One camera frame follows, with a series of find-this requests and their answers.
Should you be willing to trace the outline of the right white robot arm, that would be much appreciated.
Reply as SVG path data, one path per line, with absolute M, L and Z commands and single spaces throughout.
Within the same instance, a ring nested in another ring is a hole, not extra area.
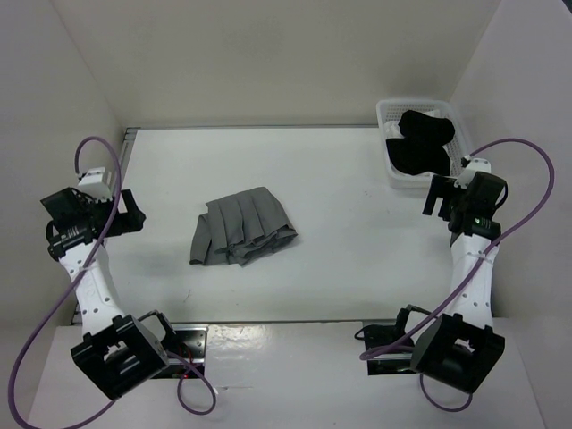
M 410 320 L 391 329 L 394 346 L 412 351 L 410 368 L 467 394 L 474 393 L 505 349 L 492 323 L 492 269 L 501 226 L 492 218 L 508 185 L 487 172 L 466 184 L 435 175 L 423 209 L 448 224 L 453 271 L 460 293 L 422 332 Z

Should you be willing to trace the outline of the grey pleated skirt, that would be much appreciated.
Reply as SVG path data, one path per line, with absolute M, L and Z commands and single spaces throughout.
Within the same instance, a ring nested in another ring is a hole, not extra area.
M 191 241 L 192 265 L 247 265 L 298 237 L 281 202 L 266 187 L 206 203 Z

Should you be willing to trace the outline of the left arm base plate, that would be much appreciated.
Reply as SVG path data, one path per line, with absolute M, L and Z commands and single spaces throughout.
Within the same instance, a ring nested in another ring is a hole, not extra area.
M 191 363 L 201 374 L 205 374 L 207 328 L 204 326 L 191 326 L 175 328 L 174 336 L 169 340 L 163 340 L 165 350 L 176 354 L 179 358 Z M 158 380 L 197 379 L 198 376 L 189 371 L 176 358 L 169 358 L 169 365 L 154 376 Z

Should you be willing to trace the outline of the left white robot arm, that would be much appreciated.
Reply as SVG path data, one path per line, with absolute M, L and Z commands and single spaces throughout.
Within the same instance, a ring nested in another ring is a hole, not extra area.
M 120 199 L 123 213 L 114 209 L 116 198 L 98 201 L 75 188 L 41 201 L 51 216 L 48 253 L 77 284 L 82 341 L 71 349 L 72 360 L 110 400 L 165 370 L 178 345 L 178 335 L 162 313 L 152 311 L 161 325 L 149 330 L 120 308 L 109 257 L 98 239 L 141 231 L 146 220 L 130 190 L 122 190 Z

